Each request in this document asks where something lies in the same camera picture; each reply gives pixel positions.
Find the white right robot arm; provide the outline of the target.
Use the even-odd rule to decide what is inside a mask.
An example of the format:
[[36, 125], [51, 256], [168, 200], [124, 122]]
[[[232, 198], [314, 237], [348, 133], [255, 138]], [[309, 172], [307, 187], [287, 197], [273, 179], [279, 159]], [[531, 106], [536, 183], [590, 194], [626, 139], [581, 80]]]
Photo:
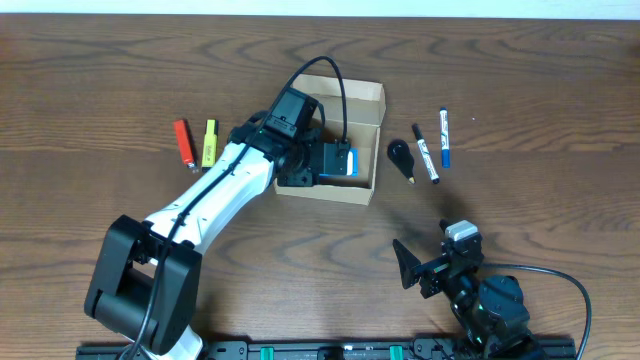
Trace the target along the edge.
[[482, 236], [449, 238], [442, 243], [442, 255], [426, 263], [399, 240], [392, 242], [402, 286], [420, 286], [423, 298], [443, 293], [466, 331], [462, 350], [471, 359], [546, 359], [537, 338], [528, 328], [530, 314], [523, 291], [510, 276], [479, 280], [483, 263]]

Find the yellow highlighter pen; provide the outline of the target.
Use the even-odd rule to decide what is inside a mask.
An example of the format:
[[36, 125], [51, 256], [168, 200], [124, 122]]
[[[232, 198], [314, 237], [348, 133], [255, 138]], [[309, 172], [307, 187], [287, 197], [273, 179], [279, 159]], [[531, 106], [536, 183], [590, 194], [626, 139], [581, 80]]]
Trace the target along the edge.
[[218, 140], [218, 122], [208, 119], [203, 141], [201, 168], [202, 172], [208, 171], [216, 162]]

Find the red stapler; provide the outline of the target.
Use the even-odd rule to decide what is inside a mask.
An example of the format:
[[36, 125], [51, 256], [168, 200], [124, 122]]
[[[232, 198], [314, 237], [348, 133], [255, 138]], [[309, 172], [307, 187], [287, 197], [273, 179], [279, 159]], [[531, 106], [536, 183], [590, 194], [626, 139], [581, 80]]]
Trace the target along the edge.
[[185, 119], [175, 120], [173, 122], [173, 128], [182, 163], [192, 172], [197, 172], [198, 165], [187, 121]]

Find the blue plastic block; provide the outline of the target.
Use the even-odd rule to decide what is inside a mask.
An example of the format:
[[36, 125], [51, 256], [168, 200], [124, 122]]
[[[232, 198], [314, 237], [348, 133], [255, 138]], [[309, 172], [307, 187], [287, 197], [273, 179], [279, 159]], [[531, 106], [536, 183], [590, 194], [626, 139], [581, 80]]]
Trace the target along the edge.
[[358, 150], [351, 148], [345, 157], [329, 158], [329, 151], [325, 151], [322, 161], [321, 177], [356, 177], [358, 175]]

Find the black correction tape dispenser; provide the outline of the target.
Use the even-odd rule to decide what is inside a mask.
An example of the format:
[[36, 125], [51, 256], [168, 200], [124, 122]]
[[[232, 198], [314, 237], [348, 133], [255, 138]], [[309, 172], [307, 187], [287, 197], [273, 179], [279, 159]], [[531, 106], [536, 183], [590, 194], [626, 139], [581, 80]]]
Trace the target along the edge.
[[387, 147], [387, 156], [409, 183], [414, 184], [414, 158], [408, 144], [404, 140], [394, 139]]

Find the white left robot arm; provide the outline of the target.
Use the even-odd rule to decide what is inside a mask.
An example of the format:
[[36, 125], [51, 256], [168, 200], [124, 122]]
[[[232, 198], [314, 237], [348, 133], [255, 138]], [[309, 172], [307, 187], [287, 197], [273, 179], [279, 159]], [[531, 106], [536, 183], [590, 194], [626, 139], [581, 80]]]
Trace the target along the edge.
[[139, 222], [108, 228], [84, 303], [85, 313], [129, 339], [118, 350], [80, 350], [90, 359], [196, 359], [204, 349], [190, 328], [202, 257], [237, 212], [272, 184], [313, 187], [353, 176], [358, 155], [342, 138], [322, 139], [311, 124], [315, 98], [284, 88], [268, 110], [234, 128], [217, 162], [180, 197]]

